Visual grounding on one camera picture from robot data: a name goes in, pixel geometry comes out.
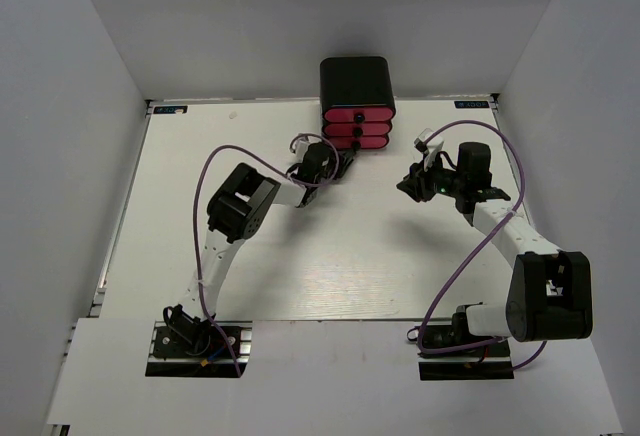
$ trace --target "white backdrop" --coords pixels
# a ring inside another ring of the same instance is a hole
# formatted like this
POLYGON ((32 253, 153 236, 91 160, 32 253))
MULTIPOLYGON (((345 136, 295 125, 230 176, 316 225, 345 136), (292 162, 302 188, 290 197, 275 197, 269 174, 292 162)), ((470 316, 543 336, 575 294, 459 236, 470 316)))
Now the white backdrop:
POLYGON ((319 92, 332 55, 389 60, 396 96, 499 92, 549 0, 92 0, 145 98, 319 92))
POLYGON ((640 435, 640 0, 552 0, 501 98, 539 229, 589 256, 593 343, 640 435))
POLYGON ((0 0, 2 434, 42 430, 144 113, 91 1, 0 0))

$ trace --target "white floor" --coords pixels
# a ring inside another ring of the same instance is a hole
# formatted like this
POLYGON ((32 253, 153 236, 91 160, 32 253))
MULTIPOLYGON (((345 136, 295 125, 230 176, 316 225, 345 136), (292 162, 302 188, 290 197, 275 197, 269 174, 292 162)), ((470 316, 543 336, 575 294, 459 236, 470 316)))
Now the white floor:
MULTIPOLYGON (((256 321, 240 380, 145 378, 154 320, 192 277, 190 212, 203 161, 216 146, 246 146, 282 168, 289 140, 318 131, 317 102, 190 105, 154 115, 99 319, 81 320, 50 423, 77 435, 598 435, 619 432, 590 341, 549 344, 509 381, 421 382, 406 322, 268 321, 421 318, 444 280, 480 240, 436 197, 417 204, 395 189, 416 160, 412 142, 456 119, 494 123, 490 110, 451 101, 399 102, 389 147, 362 153, 347 177, 309 208, 272 208, 242 248, 222 291, 221 320, 256 321)), ((494 184, 516 196, 497 137, 477 127, 445 134, 491 145, 494 184)), ((245 158, 222 154, 204 207, 245 158)), ((258 167, 259 171, 268 171, 258 167)), ((439 308, 503 301, 510 268, 487 248, 439 308)), ((525 359, 536 344, 511 344, 525 359)))
MULTIPOLYGON (((305 209, 272 207, 260 231, 234 260, 218 317, 227 320, 421 318, 457 265, 482 239, 451 198, 418 204, 395 187, 418 158, 425 128, 461 118, 494 124, 490 109, 458 110, 451 101, 398 102, 391 142, 362 152, 335 187, 305 209)), ((186 114, 152 116, 127 215, 107 276, 103 317, 159 318, 176 304, 195 267, 191 230, 194 189, 217 146, 244 146, 277 167, 294 162, 289 141, 318 132, 315 101, 191 105, 186 114)), ((492 149, 494 184, 517 190, 501 141, 477 126, 444 135, 455 159, 458 144, 492 149)), ((201 197, 200 231, 209 198, 240 161, 270 171, 236 152, 211 164, 201 197)), ((504 301, 511 269, 487 248, 453 286, 437 315, 461 303, 504 301)))

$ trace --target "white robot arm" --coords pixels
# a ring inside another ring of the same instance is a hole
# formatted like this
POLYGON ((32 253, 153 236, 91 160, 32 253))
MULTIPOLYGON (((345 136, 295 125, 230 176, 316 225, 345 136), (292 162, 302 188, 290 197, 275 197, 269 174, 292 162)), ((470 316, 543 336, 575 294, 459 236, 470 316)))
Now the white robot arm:
MULTIPOLYGON (((417 202, 436 194, 454 198, 469 224, 489 235, 513 207, 504 191, 491 186, 489 146, 462 143, 453 165, 442 151, 442 138, 425 144, 431 134, 427 130, 415 141, 423 161, 411 166, 397 188, 417 202), (444 167, 443 157, 452 169, 444 167)), ((546 240, 522 214, 515 214, 492 243, 513 270, 509 296, 506 303, 458 307, 452 318, 456 344, 496 336, 546 341, 591 334, 591 273, 582 253, 565 252, 546 240)))
POLYGON ((203 313, 199 286, 202 286, 205 307, 215 315, 218 296, 233 259, 260 229, 271 205, 305 207, 317 195, 320 183, 334 174, 334 170, 335 179, 341 178, 355 157, 354 150, 339 151, 336 161, 330 146, 306 140, 297 140, 291 150, 299 162, 287 173, 306 186, 291 180, 278 182, 240 163, 209 201, 207 236, 200 252, 202 279, 196 271, 179 303, 163 311, 165 324, 179 336, 187 354, 199 354, 213 334, 203 313))

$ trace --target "cable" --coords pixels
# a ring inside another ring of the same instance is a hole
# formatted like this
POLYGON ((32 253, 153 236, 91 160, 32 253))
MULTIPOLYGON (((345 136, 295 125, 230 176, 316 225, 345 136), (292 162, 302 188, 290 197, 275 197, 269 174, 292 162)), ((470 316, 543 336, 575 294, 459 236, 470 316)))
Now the cable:
POLYGON ((413 333, 414 331, 418 331, 420 329, 420 326, 414 326, 413 328, 411 328, 409 331, 407 331, 407 341, 409 341, 410 343, 416 343, 418 342, 418 335, 416 334, 415 337, 411 337, 409 336, 411 333, 413 333))
MULTIPOLYGON (((216 156, 216 154, 220 153, 221 151, 224 151, 225 149, 233 149, 235 151, 239 151, 241 153, 246 154, 247 156, 252 157, 253 159, 255 159, 259 163, 263 164, 264 166, 266 166, 271 171, 273 171, 278 176, 280 176, 280 177, 282 177, 284 179, 290 180, 290 181, 292 181, 292 182, 294 182, 296 184, 299 184, 301 186, 306 186, 306 187, 310 187, 310 188, 320 188, 320 187, 323 187, 323 186, 326 186, 326 185, 330 184, 331 181, 333 180, 333 178, 335 178, 336 174, 338 173, 338 162, 340 160, 340 155, 338 154, 338 150, 336 149, 336 147, 328 139, 324 138, 323 136, 320 136, 320 135, 317 135, 317 134, 312 134, 312 133, 301 133, 301 134, 298 134, 298 136, 296 136, 295 138, 293 138, 291 140, 291 143, 290 143, 289 147, 292 147, 293 144, 298 139, 307 138, 309 136, 313 136, 313 137, 319 138, 322 141, 324 141, 326 144, 328 144, 333 149, 333 154, 336 157, 336 164, 335 164, 335 168, 333 170, 333 173, 331 174, 331 176, 327 180, 321 181, 318 184, 304 183, 302 181, 297 181, 294 178, 287 177, 287 175, 285 173, 283 173, 282 171, 276 169, 275 167, 273 167, 272 165, 267 163, 260 156, 252 153, 248 149, 245 149, 245 148, 243 148, 241 146, 236 146, 234 144, 224 144, 222 146, 218 146, 216 149, 214 149, 211 152, 211 154, 209 155, 209 157, 205 161, 204 166, 202 167, 202 171, 200 172, 200 178, 198 179, 198 184, 196 186, 196 194, 195 194, 195 196, 193 198, 193 215, 192 215, 193 216, 193 244, 194 244, 194 248, 195 248, 195 252, 196 252, 196 270, 197 270, 197 273, 198 273, 198 281, 202 281, 202 259, 200 257, 200 241, 199 241, 199 237, 198 237, 198 205, 199 205, 199 202, 200 202, 200 192, 202 191, 202 184, 204 183, 204 177, 206 176, 207 170, 209 169, 209 165, 211 164, 211 161, 216 156)), ((227 337, 226 333, 220 327, 220 325, 213 320, 213 317, 211 316, 211 314, 209 313, 209 310, 207 309, 207 303, 206 303, 206 301, 204 299, 204 290, 202 288, 202 284, 198 284, 198 295, 200 296, 200 306, 202 307, 203 314, 205 315, 205 317, 207 318, 209 323, 211 323, 211 325, 216 329, 216 331, 218 331, 218 333, 220 333, 220 336, 222 336, 222 339, 224 340, 224 344, 229 349, 229 354, 231 355, 231 359, 233 360, 233 364, 234 364, 234 366, 236 368, 236 372, 238 373, 238 378, 240 378, 242 376, 242 370, 240 369, 240 365, 238 364, 238 358, 236 356, 236 353, 233 350, 233 346, 229 342, 229 338, 227 337)))
POLYGON ((205 344, 204 349, 202 351, 200 351, 197 354, 193 354, 193 353, 188 353, 185 351, 185 354, 188 354, 189 356, 202 356, 204 353, 207 352, 207 350, 209 349, 209 345, 211 344, 211 335, 209 335, 209 339, 207 340, 207 344, 205 344))
POLYGON ((526 361, 523 361, 520 364, 516 364, 513 368, 510 369, 510 371, 517 371, 518 369, 524 368, 527 364, 533 363, 533 361, 538 356, 540 356, 540 353, 542 353, 542 351, 544 350, 546 345, 547 345, 547 341, 543 341, 542 343, 540 343, 540 346, 538 347, 538 350, 535 353, 533 353, 533 355, 531 355, 531 357, 529 359, 527 359, 526 361))
POLYGON ((213 353, 211 356, 209 356, 205 361, 207 361, 207 363, 210 363, 211 361, 216 359, 218 356, 220 356, 225 349, 226 348, 224 346, 222 346, 215 353, 213 353))
POLYGON ((484 348, 484 352, 482 353, 482 356, 480 356, 480 359, 476 361, 475 365, 477 366, 478 364, 482 363, 485 359, 487 359, 487 356, 489 356, 489 346, 486 346, 484 348))
POLYGON ((469 263, 473 260, 473 258, 475 258, 478 255, 478 253, 480 251, 482 251, 482 249, 487 244, 489 244, 489 242, 493 239, 493 237, 502 228, 504 228, 507 225, 507 223, 511 220, 511 218, 513 218, 513 216, 515 215, 515 212, 518 210, 518 208, 520 208, 520 206, 522 205, 522 201, 524 200, 525 177, 524 177, 524 169, 522 167, 522 162, 520 161, 520 157, 518 156, 518 153, 516 152, 515 148, 511 144, 511 142, 507 139, 507 137, 500 130, 494 128, 490 124, 483 123, 481 121, 468 120, 468 119, 461 120, 461 121, 454 121, 453 123, 446 124, 443 127, 441 127, 440 129, 438 129, 437 131, 434 131, 433 133, 431 133, 431 135, 424 141, 424 145, 426 146, 427 144, 429 144, 429 142, 433 138, 438 136, 443 131, 446 131, 447 129, 449 129, 449 128, 453 127, 453 126, 458 126, 460 124, 474 124, 474 125, 477 125, 477 126, 482 126, 483 128, 487 128, 490 131, 493 131, 494 133, 496 133, 498 136, 500 136, 500 138, 502 139, 504 144, 509 148, 509 151, 511 151, 511 154, 513 155, 513 159, 515 159, 516 165, 518 166, 518 174, 519 174, 519 177, 520 177, 520 194, 519 194, 518 199, 516 200, 515 204, 513 205, 513 208, 511 210, 511 212, 509 212, 502 219, 502 221, 500 221, 496 225, 496 227, 493 228, 493 230, 480 242, 480 244, 478 244, 478 246, 476 246, 475 249, 473 251, 471 251, 469 256, 467 256, 464 259, 464 261, 462 261, 460 266, 458 266, 458 268, 453 272, 451 277, 442 286, 442 289, 440 289, 440 291, 438 292, 436 297, 433 299, 433 302, 429 306, 429 309, 427 310, 427 314, 425 315, 424 320, 422 321, 422 324, 420 325, 420 330, 418 331, 417 345, 418 345, 418 348, 420 349, 420 352, 422 352, 424 354, 447 354, 447 353, 453 353, 453 352, 457 352, 457 351, 464 351, 464 350, 467 350, 467 349, 481 348, 483 346, 489 346, 491 344, 500 343, 500 342, 504 341, 503 338, 491 338, 491 339, 487 339, 485 341, 479 341, 477 343, 461 344, 459 346, 450 346, 448 348, 437 348, 437 349, 428 349, 428 348, 425 348, 422 345, 422 341, 423 341, 423 338, 424 338, 424 333, 425 333, 425 330, 427 329, 427 324, 429 323, 429 320, 431 320, 431 317, 433 316, 433 313, 434 313, 434 311, 436 309, 436 306, 438 306, 438 303, 440 303, 440 301, 442 300, 442 298, 444 297, 446 292, 453 285, 453 283, 458 279, 458 277, 460 277, 460 274, 462 274, 462 271, 465 270, 465 268, 469 265, 469 263))
POLYGON ((453 161, 451 160, 451 156, 449 156, 449 153, 447 153, 446 151, 440 151, 438 154, 441 154, 444 156, 444 159, 447 160, 447 163, 449 163, 449 166, 451 167, 451 169, 456 170, 458 169, 458 167, 453 164, 453 161))

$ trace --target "purple cable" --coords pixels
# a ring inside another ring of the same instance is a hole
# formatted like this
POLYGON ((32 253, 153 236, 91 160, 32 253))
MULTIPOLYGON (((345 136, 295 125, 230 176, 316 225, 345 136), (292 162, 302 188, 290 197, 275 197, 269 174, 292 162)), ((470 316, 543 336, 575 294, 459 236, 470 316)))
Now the purple cable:
MULTIPOLYGON (((498 136, 500 136, 500 138, 502 139, 504 144, 509 148, 509 151, 511 151, 511 154, 513 154, 513 158, 515 159, 516 165, 518 166, 518 175, 520 177, 520 194, 519 194, 518 199, 516 200, 515 204, 513 205, 513 208, 511 210, 511 212, 509 212, 504 217, 504 219, 502 219, 502 221, 500 221, 496 225, 496 227, 493 228, 493 230, 480 242, 480 244, 478 244, 478 246, 476 246, 476 248, 473 251, 471 251, 469 256, 467 256, 465 258, 465 260, 460 264, 460 266, 458 266, 458 269, 456 269, 454 271, 454 273, 447 280, 447 282, 444 284, 444 286, 442 286, 442 289, 438 292, 436 297, 433 299, 433 302, 429 306, 429 309, 427 310, 427 314, 425 315, 424 320, 422 321, 422 324, 420 325, 420 330, 418 331, 417 345, 418 345, 418 348, 420 349, 420 351, 423 354, 446 354, 446 353, 452 353, 452 352, 457 352, 457 351, 465 351, 465 350, 469 350, 469 349, 481 348, 483 346, 489 346, 491 344, 500 343, 500 342, 504 341, 503 338, 491 338, 491 339, 488 339, 486 341, 480 341, 480 342, 477 342, 477 343, 461 344, 459 346, 451 346, 451 347, 448 347, 448 348, 440 348, 440 349, 427 349, 422 345, 422 340, 424 338, 424 333, 425 333, 425 331, 427 329, 427 324, 431 320, 431 317, 433 316, 433 313, 434 313, 438 303, 440 303, 440 301, 442 300, 442 298, 444 297, 446 292, 449 290, 449 288, 451 288, 453 283, 458 279, 460 274, 462 274, 462 271, 465 270, 465 268, 469 265, 469 263, 473 260, 473 258, 475 258, 478 255, 478 253, 480 251, 482 251, 482 249, 487 244, 489 244, 489 242, 493 239, 493 237, 502 228, 504 228, 507 225, 507 223, 511 220, 511 218, 513 218, 515 212, 518 210, 518 208, 520 208, 520 206, 522 205, 522 201, 524 200, 525 177, 524 177, 524 169, 522 167, 522 162, 520 161, 520 157, 518 156, 518 153, 516 152, 515 148, 511 144, 511 142, 507 139, 507 137, 504 134, 502 134, 502 132, 500 132, 500 130, 494 128, 493 126, 491 126, 491 125, 489 125, 487 123, 483 123, 481 121, 473 121, 473 120, 455 121, 453 123, 449 123, 449 124, 444 125, 443 127, 438 129, 437 131, 434 131, 431 134, 431 136, 429 136, 426 139, 426 141, 424 142, 425 146, 433 138, 435 138, 437 135, 439 135, 443 131, 445 131, 445 130, 453 127, 453 126, 458 126, 460 124, 475 124, 477 126, 482 126, 483 128, 487 128, 487 129, 493 131, 494 133, 496 133, 498 136)), ((545 345, 546 345, 546 343, 542 343, 542 345, 540 346, 538 351, 536 351, 536 353, 531 358, 529 358, 524 363, 521 363, 521 364, 517 365, 513 369, 519 369, 519 368, 522 368, 522 367, 526 366, 527 364, 529 364, 531 361, 533 361, 535 358, 538 357, 538 355, 544 349, 545 345)))
MULTIPOLYGON (((247 156, 252 157, 253 159, 258 161, 259 163, 262 163, 264 166, 266 166, 267 168, 269 168, 271 171, 276 173, 278 176, 281 176, 282 178, 285 178, 287 180, 291 180, 294 183, 299 184, 301 186, 306 186, 306 187, 311 187, 311 188, 319 188, 319 187, 326 186, 326 185, 330 184, 331 181, 333 180, 333 178, 335 178, 335 176, 336 176, 336 174, 338 172, 338 161, 339 161, 340 155, 338 154, 338 150, 336 149, 336 147, 329 140, 327 140, 323 136, 320 136, 320 135, 317 135, 317 134, 312 134, 312 133, 301 133, 301 134, 299 134, 298 136, 293 138, 293 140, 290 143, 290 146, 292 146, 293 143, 295 143, 298 139, 306 138, 306 137, 309 137, 309 136, 320 138, 326 144, 331 146, 331 148, 333 149, 333 153, 334 153, 334 155, 336 157, 336 165, 335 165, 335 168, 333 170, 333 173, 331 174, 329 179, 327 179, 325 181, 322 181, 322 182, 320 182, 318 184, 304 183, 302 181, 297 181, 297 180, 295 180, 293 178, 289 178, 289 176, 287 176, 282 171, 276 169, 275 167, 273 167, 272 165, 267 163, 260 156, 254 154, 251 151, 249 151, 248 149, 242 148, 240 146, 236 146, 236 145, 233 145, 233 144, 225 144, 225 145, 217 147, 216 149, 214 149, 211 152, 211 154, 209 155, 209 157, 205 161, 204 166, 202 167, 202 171, 200 172, 200 178, 198 179, 198 184, 196 186, 196 194, 195 194, 195 197, 193 198, 193 243, 194 243, 195 251, 196 251, 196 268, 197 268, 197 273, 198 273, 198 281, 202 281, 202 259, 200 257, 200 240, 199 240, 199 237, 198 237, 198 204, 200 202, 200 192, 202 191, 202 184, 204 183, 204 177, 206 176, 207 170, 209 169, 209 165, 211 164, 211 161, 216 156, 216 154, 218 154, 221 151, 224 151, 225 149, 234 149, 236 151, 240 151, 241 153, 246 154, 247 156)), ((231 359, 233 360, 233 364, 236 367, 236 372, 238 373, 238 378, 240 378, 242 376, 242 371, 240 370, 240 365, 238 364, 238 358, 236 356, 236 353, 233 350, 233 346, 229 342, 229 338, 227 337, 226 333, 224 332, 224 329, 222 329, 220 327, 220 325, 214 321, 213 317, 209 313, 209 310, 207 309, 207 303, 204 300, 204 291, 202 289, 202 285, 201 284, 198 284, 198 294, 200 296, 200 306, 202 307, 202 312, 206 316, 207 320, 211 323, 211 325, 214 328, 216 328, 218 333, 220 333, 220 336, 222 336, 222 339, 224 340, 224 344, 229 349, 229 354, 231 355, 231 359)))

